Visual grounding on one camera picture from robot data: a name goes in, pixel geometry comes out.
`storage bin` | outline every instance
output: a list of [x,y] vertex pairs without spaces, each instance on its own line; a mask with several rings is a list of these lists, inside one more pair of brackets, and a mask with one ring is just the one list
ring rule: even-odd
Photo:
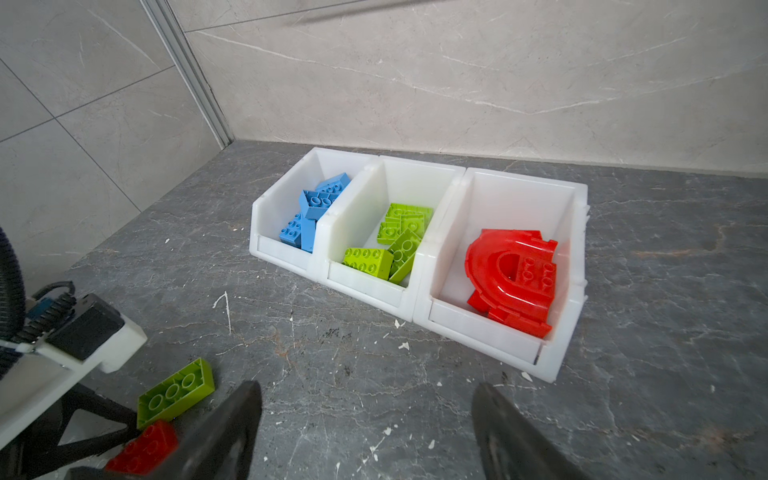
[[[586,297],[584,232],[587,186],[493,170],[467,169],[439,229],[417,252],[422,266],[413,321],[553,382]],[[475,290],[464,269],[482,229],[540,230],[558,241],[551,332],[539,339],[478,314],[467,303]]]
[[351,247],[387,248],[379,244],[376,237],[390,204],[432,208],[432,220],[422,243],[429,241],[445,217],[466,169],[403,158],[379,159],[376,167],[371,167],[364,177],[361,175],[353,190],[354,196],[347,197],[343,209],[337,210],[329,235],[322,240],[321,248],[328,255],[328,269],[323,271],[320,282],[411,321],[421,283],[419,257],[415,258],[410,275],[396,285],[343,265],[344,253]]
[[[326,263],[326,253],[317,250],[317,238],[328,228],[334,213],[354,189],[356,177],[366,167],[380,163],[376,155],[313,148],[261,197],[253,202],[250,223],[250,252],[252,255],[317,281]],[[339,198],[317,222],[315,249],[305,252],[280,242],[280,231],[299,213],[302,190],[314,190],[317,185],[336,175],[347,173],[352,179]]]

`red building block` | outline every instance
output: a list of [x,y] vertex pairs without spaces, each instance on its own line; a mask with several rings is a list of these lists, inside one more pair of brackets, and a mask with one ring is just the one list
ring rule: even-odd
[[179,441],[168,422],[157,420],[144,433],[129,442],[118,456],[107,463],[104,470],[134,475],[146,475],[168,457]]
[[554,299],[554,240],[538,230],[483,230],[467,249],[464,269],[475,292],[467,303],[488,318],[544,338]]

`beige tile wall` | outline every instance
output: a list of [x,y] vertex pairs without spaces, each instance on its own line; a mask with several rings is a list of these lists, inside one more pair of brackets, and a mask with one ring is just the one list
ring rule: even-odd
[[238,138],[768,174],[764,0],[171,3]]
[[0,227],[28,290],[219,149],[138,0],[0,3]]

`blue brick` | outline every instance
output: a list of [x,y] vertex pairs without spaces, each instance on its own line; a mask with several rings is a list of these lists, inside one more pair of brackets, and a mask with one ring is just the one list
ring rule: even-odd
[[349,182],[349,175],[336,175],[334,178],[320,182],[320,185],[315,190],[327,194],[340,194],[349,185]]
[[319,220],[338,197],[339,194],[302,190],[301,195],[299,195],[301,217],[309,218],[311,220]]
[[302,218],[299,222],[301,225],[301,250],[312,253],[315,246],[315,229],[317,227],[317,220],[311,218]]
[[296,214],[280,231],[280,241],[292,247],[301,248],[301,214]]

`gray marble countertop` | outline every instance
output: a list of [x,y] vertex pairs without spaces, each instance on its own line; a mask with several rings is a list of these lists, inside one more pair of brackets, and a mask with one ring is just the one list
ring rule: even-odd
[[251,204],[310,148],[230,145],[68,272],[149,336],[87,385],[134,406],[204,357],[184,437],[258,380],[251,478],[484,478],[482,381],[592,478],[768,477],[768,180],[386,152],[589,186],[589,299],[548,384],[249,255]]

